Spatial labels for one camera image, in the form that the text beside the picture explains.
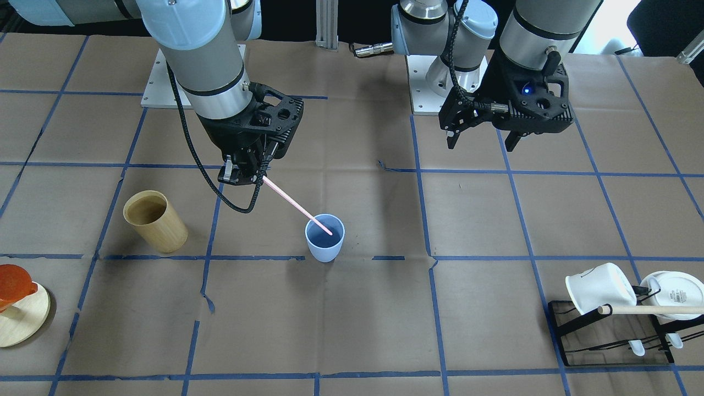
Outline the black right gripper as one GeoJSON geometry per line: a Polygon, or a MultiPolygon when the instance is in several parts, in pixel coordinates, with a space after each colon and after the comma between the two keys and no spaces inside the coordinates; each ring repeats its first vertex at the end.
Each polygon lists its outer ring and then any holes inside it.
{"type": "Polygon", "coordinates": [[[221,183],[261,187],[271,160],[285,156],[304,113],[304,100],[252,82],[253,98],[232,117],[199,116],[211,142],[222,151],[221,183]]]}

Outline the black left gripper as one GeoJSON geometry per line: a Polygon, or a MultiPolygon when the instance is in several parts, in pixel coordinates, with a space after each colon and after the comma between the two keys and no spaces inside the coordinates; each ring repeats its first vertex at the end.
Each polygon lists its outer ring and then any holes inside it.
{"type": "Polygon", "coordinates": [[[438,113],[439,125],[447,131],[448,148],[455,148],[461,132],[483,122],[509,132],[505,139],[508,152],[528,134],[560,133],[573,124],[562,56],[556,49],[546,55],[540,69],[533,70],[514,63],[498,49],[476,92],[453,88],[438,113]]]}

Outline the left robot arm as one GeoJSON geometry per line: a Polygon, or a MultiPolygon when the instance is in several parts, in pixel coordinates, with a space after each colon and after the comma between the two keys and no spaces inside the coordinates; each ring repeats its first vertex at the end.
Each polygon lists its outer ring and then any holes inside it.
{"type": "Polygon", "coordinates": [[[455,148],[468,128],[490,122],[512,151],[531,134],[574,122],[563,57],[598,1],[517,1],[500,33],[483,1],[399,1],[390,13],[395,53],[433,56],[428,83],[444,96],[439,127],[455,148]]]}

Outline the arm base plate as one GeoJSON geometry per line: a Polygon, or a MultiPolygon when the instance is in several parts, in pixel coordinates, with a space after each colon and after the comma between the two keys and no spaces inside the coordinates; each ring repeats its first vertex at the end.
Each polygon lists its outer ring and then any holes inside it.
{"type": "MultiPolygon", "coordinates": [[[[449,68],[438,56],[405,56],[408,68],[408,85],[411,95],[412,114],[436,116],[442,108],[452,87],[449,68]]],[[[488,61],[486,56],[477,69],[456,73],[459,84],[469,93],[475,92],[482,83],[488,61]]]]}
{"type": "MultiPolygon", "coordinates": [[[[177,87],[184,108],[194,109],[196,113],[209,119],[224,119],[241,113],[249,105],[253,93],[246,89],[248,83],[249,77],[244,71],[234,87],[218,95],[199,96],[185,92],[179,83],[177,87]]],[[[161,50],[158,50],[152,66],[141,105],[145,108],[178,108],[169,83],[166,58],[161,50]]]]}

